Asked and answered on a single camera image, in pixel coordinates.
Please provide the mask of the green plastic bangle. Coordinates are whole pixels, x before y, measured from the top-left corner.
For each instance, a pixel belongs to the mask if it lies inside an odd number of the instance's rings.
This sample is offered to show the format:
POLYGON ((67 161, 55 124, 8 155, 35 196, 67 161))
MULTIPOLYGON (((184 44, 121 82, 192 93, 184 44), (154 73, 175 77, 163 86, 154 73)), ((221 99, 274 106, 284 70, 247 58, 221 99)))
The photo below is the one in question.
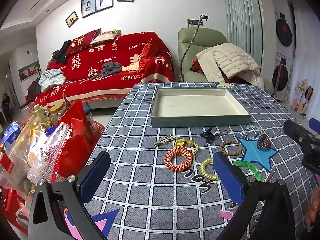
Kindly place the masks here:
POLYGON ((237 167, 244 167, 247 168, 251 173, 253 173, 253 176, 258 180, 262 181, 262 176, 258 170, 258 168, 253 164, 248 161, 236 161, 233 163, 234 166, 237 167))

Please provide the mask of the black hair claw clip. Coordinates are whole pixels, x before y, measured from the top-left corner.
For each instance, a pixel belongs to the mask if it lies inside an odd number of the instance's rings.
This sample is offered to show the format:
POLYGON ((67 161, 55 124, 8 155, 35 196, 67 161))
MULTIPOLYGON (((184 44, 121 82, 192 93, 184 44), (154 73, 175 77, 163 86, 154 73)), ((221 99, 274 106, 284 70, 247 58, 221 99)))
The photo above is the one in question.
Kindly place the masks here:
POLYGON ((207 144, 210 144, 215 135, 212 133, 212 127, 209 127, 205 132, 200 133, 200 137, 204 138, 207 144))

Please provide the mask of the green jewelry tray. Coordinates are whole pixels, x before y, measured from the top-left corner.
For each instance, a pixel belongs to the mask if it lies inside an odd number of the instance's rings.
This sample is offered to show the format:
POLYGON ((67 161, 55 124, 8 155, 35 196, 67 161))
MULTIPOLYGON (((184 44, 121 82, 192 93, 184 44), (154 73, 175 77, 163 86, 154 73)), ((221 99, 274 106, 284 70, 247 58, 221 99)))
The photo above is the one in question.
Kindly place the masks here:
POLYGON ((160 88, 151 107, 153 128, 247 125, 251 114, 227 89, 160 88))

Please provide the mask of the clear plastic bag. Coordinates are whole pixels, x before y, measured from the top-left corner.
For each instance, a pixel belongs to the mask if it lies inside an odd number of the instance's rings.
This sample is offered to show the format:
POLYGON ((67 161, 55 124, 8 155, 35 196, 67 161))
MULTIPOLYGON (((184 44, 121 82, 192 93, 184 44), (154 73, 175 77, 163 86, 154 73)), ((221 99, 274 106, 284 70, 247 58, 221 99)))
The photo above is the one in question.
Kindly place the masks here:
POLYGON ((36 115, 32 115, 11 149, 1 154, 1 187, 28 193, 40 179, 50 183, 60 181, 58 158, 72 131, 62 122, 50 128, 36 115))

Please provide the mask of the washing machine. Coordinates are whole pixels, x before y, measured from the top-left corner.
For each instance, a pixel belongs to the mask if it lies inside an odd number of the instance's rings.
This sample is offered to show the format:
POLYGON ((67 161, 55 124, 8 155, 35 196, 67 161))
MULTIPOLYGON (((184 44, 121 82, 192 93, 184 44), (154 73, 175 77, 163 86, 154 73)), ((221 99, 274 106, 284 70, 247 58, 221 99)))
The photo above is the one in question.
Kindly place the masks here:
POLYGON ((272 74, 273 92, 279 101, 285 100, 292 70, 295 45, 290 11, 275 11, 276 55, 272 74))

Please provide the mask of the grey checked tablecloth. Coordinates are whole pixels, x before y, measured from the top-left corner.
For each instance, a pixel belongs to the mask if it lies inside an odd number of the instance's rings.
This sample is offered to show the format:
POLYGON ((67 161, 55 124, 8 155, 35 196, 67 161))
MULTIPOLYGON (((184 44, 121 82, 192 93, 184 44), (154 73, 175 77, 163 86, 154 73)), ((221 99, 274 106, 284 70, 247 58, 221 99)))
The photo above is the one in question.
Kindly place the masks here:
POLYGON ((250 85, 233 85, 230 92, 251 113, 249 125, 217 126, 221 132, 210 144, 200 137, 205 127, 153 128, 150 100, 159 88, 204 87, 202 82, 136 84, 108 122, 91 159, 107 151, 111 165, 92 200, 90 215, 117 211, 109 239, 216 239, 227 225, 223 211, 234 212, 232 201, 220 181, 208 181, 200 174, 204 159, 210 158, 222 142, 237 140, 243 133, 253 137, 265 133, 277 154, 272 180, 285 181, 296 230, 304 228, 310 197, 317 188, 314 175, 303 167, 299 146, 283 132, 283 123, 294 119, 282 105, 263 90, 250 85), (192 140, 199 145, 191 166, 172 172, 164 165, 171 144, 154 146, 166 135, 192 140))

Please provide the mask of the beige down jacket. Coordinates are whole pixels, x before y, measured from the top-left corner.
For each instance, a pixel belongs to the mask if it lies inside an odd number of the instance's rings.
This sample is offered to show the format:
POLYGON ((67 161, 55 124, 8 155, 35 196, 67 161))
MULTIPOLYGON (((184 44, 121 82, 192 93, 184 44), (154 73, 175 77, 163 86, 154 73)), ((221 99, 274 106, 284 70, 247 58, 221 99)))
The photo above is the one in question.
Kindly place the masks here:
POLYGON ((264 89, 264 81, 256 61, 232 43, 207 48, 196 57, 209 82, 223 82, 225 78, 230 80, 237 76, 264 89))

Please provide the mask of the light patterned folded blanket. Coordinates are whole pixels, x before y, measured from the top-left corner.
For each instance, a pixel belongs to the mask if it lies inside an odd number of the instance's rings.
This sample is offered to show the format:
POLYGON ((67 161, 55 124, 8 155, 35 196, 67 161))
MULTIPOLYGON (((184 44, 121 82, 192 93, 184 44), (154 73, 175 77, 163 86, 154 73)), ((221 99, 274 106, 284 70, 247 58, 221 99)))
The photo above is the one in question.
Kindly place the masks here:
POLYGON ((38 83, 41 86, 41 92, 45 92, 50 88, 64 85, 66 77, 60 69, 46 70, 40 77, 38 83))

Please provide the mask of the red covered sofa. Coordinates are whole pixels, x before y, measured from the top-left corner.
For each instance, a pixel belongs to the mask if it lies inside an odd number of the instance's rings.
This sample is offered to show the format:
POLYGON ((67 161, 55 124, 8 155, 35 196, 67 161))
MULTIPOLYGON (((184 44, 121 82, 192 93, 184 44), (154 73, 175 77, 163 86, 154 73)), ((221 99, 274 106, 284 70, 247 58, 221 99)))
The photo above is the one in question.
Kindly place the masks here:
POLYGON ((120 100, 140 82, 175 80, 171 53, 156 33, 121 35, 92 44, 97 34, 95 30, 74 39, 64 63, 52 59, 48 72, 61 74, 65 81, 45 88, 35 98, 37 104, 120 100))

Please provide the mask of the grey clothing on sofa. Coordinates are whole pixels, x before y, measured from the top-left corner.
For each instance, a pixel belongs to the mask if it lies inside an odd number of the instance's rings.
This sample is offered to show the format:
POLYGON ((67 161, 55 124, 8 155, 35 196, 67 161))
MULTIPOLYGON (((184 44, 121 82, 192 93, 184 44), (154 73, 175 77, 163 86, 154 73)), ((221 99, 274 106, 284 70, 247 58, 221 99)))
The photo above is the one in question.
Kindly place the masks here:
POLYGON ((91 77, 91 80, 99 77, 107 77, 121 72, 121 64, 118 62, 108 62, 103 64, 103 68, 100 73, 91 77))

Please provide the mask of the black clothing on sofa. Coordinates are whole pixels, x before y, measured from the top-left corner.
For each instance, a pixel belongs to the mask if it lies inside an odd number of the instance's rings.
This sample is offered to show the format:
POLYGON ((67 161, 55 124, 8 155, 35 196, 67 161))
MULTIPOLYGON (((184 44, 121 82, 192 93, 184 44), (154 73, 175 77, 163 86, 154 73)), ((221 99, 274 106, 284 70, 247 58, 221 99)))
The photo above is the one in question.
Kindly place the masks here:
POLYGON ((65 41, 60 50, 56 50, 52 54, 52 58, 57 64, 66 62, 66 52, 71 44, 71 40, 65 41))

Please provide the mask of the red embroidered pillow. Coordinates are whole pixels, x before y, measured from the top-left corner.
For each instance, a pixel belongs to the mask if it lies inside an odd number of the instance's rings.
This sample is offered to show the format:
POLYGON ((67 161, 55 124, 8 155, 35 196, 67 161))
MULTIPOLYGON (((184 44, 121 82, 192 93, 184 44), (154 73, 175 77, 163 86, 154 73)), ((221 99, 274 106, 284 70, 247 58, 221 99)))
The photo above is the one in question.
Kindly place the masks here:
POLYGON ((77 51, 90 47, 91 42, 100 35, 100 33, 101 29, 99 28, 75 38, 66 50, 65 57, 69 57, 69 55, 74 54, 77 51))

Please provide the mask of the beige green pillow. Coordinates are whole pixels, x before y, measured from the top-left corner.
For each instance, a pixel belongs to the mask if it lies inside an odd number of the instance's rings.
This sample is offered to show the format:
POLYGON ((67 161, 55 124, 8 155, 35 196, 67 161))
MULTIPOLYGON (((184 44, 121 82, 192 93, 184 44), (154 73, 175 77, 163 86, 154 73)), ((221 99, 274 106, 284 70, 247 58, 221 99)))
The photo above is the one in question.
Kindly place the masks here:
POLYGON ((120 34, 120 30, 118 29, 112 29, 109 31, 106 31, 104 33, 100 33, 97 37, 95 37, 92 42, 91 45, 95 45, 95 44, 99 44, 99 43, 104 43, 106 41, 112 41, 114 40, 117 36, 119 36, 120 34))

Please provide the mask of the small dark picture frame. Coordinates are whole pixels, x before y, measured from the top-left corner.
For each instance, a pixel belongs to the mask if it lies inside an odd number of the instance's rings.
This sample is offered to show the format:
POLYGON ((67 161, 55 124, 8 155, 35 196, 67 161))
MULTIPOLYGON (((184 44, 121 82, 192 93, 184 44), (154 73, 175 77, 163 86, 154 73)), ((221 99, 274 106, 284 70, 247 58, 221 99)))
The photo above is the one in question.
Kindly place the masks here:
POLYGON ((78 19, 77 13, 73 11, 66 19, 67 26, 70 28, 78 19))

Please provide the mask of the picture frame pair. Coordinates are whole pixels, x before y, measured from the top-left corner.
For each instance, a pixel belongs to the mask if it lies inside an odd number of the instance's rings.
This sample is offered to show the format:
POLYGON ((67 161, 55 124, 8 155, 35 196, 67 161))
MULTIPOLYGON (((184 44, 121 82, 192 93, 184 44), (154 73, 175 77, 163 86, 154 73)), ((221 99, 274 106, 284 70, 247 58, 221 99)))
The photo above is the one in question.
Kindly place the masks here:
POLYGON ((113 7, 113 0, 82 0, 81 17, 86 18, 97 12, 113 7))

